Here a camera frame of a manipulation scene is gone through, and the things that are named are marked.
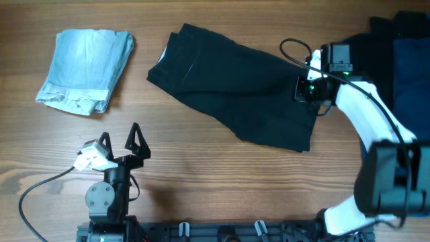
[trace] wood grain surface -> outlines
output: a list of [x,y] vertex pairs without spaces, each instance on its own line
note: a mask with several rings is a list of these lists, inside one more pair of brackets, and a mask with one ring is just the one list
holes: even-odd
[[[133,122],[153,152],[144,168],[132,172],[142,193],[130,203],[130,214],[140,222],[312,218],[352,193],[361,165],[357,134],[342,113],[318,118],[311,152],[259,146],[149,83],[148,70],[170,32],[185,22],[280,56],[284,38],[317,48],[368,31],[369,16],[430,11],[428,1],[56,2],[0,6],[0,241],[37,241],[19,217],[19,196],[68,169],[83,143],[103,131],[110,133],[115,156],[127,154]],[[66,28],[128,30],[135,38],[104,114],[78,116],[34,101],[56,33]],[[305,50],[287,48],[303,59]],[[76,226],[89,222],[85,193],[102,179],[95,171],[73,171],[30,193],[24,212],[47,240],[74,241]],[[131,193],[136,195],[134,187]],[[401,231],[379,226],[377,240],[430,241],[429,223],[411,218]]]

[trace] black pants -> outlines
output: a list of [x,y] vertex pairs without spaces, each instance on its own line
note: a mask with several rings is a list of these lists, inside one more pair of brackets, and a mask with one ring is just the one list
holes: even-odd
[[147,79],[242,140],[309,151],[319,107],[293,102],[298,75],[307,70],[184,24]]

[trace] fabric pile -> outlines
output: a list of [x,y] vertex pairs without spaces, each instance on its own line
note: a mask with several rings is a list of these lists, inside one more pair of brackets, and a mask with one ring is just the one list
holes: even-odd
[[128,32],[65,30],[57,34],[51,68],[36,101],[74,114],[105,112],[133,47]]

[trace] black cable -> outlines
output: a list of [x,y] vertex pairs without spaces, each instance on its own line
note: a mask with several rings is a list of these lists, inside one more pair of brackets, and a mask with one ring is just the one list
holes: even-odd
[[131,175],[131,174],[130,174],[130,177],[132,178],[132,180],[133,180],[133,182],[134,182],[134,185],[136,185],[136,187],[137,187],[137,192],[138,192],[138,193],[137,193],[137,197],[128,199],[128,201],[129,201],[129,202],[132,202],[132,201],[135,201],[136,199],[138,199],[138,198],[139,198],[139,196],[140,196],[140,189],[139,189],[139,185],[137,184],[136,178],[134,178],[134,176],[133,176],[133,175]]
[[55,179],[57,179],[57,178],[59,178],[59,177],[62,177],[62,176],[64,176],[64,175],[66,175],[67,173],[69,173],[69,172],[71,172],[73,169],[74,169],[75,167],[71,167],[70,169],[68,169],[67,171],[65,171],[65,172],[63,172],[63,173],[61,173],[61,174],[59,174],[59,175],[56,175],[56,176],[54,176],[54,177],[51,177],[51,178],[48,178],[48,179],[46,179],[46,180],[44,180],[44,181],[41,181],[41,182],[38,182],[38,183],[36,183],[36,184],[34,184],[34,185],[32,185],[30,188],[28,188],[22,195],[21,195],[21,198],[19,199],[19,202],[18,202],[18,210],[19,210],[19,215],[21,215],[21,218],[22,218],[22,220],[25,222],[25,224],[27,225],[27,227],[31,230],[31,232],[33,232],[33,234],[35,234],[41,241],[43,241],[43,242],[48,242],[45,238],[43,238],[43,236],[41,236],[34,228],[33,228],[33,226],[30,224],[30,222],[28,222],[28,220],[27,220],[27,218],[26,218],[26,216],[24,215],[24,212],[23,212],[23,210],[22,210],[22,201],[24,201],[24,197],[29,193],[29,192],[31,192],[34,188],[37,188],[38,186],[40,186],[40,185],[43,185],[43,184],[45,184],[46,182],[50,182],[50,181],[52,181],[52,180],[55,180]]
[[378,102],[370,93],[366,92],[364,89],[362,89],[361,87],[359,87],[358,85],[345,80],[343,78],[337,77],[333,74],[327,73],[325,71],[322,71],[320,69],[311,67],[310,65],[306,65],[304,63],[301,63],[300,61],[290,57],[287,53],[285,53],[285,51],[283,50],[282,46],[284,45],[284,43],[286,42],[296,42],[299,43],[303,46],[305,46],[308,50],[310,50],[309,45],[307,45],[307,43],[297,40],[297,39],[293,39],[293,38],[288,38],[285,40],[282,40],[281,44],[279,45],[279,50],[281,51],[281,53],[290,61],[292,61],[294,64],[300,65],[301,67],[304,67],[308,70],[312,70],[312,71],[316,71],[318,73],[321,73],[322,75],[327,75],[328,77],[331,77],[335,80],[337,80],[338,82],[342,83],[342,84],[348,84],[354,88],[356,88],[356,90],[362,92],[366,97],[368,97],[370,100],[372,100],[375,105],[381,110],[381,112],[383,113],[383,115],[385,116],[385,118],[387,119],[388,123],[390,123],[394,133],[396,134],[396,136],[398,137],[398,141],[400,143],[400,147],[402,149],[403,155],[404,155],[404,162],[406,164],[406,171],[407,171],[407,178],[406,178],[406,194],[404,196],[404,208],[403,208],[403,214],[400,217],[400,223],[398,226],[393,225],[390,222],[386,222],[386,221],[379,221],[380,223],[384,223],[389,225],[390,227],[394,228],[394,229],[400,229],[403,227],[404,222],[406,221],[406,216],[408,214],[409,211],[409,196],[410,196],[410,192],[411,192],[411,184],[412,184],[412,174],[411,174],[411,160],[409,159],[409,155],[407,152],[407,148],[406,148],[406,144],[404,143],[403,137],[400,134],[400,131],[397,128],[397,125],[392,121],[390,115],[387,113],[387,111],[385,110],[384,107],[382,107],[382,105],[380,104],[380,102]]
[[328,114],[331,111],[332,108],[333,108],[333,104],[330,104],[330,106],[322,114],[317,114],[316,116],[317,117],[325,116],[326,114]]

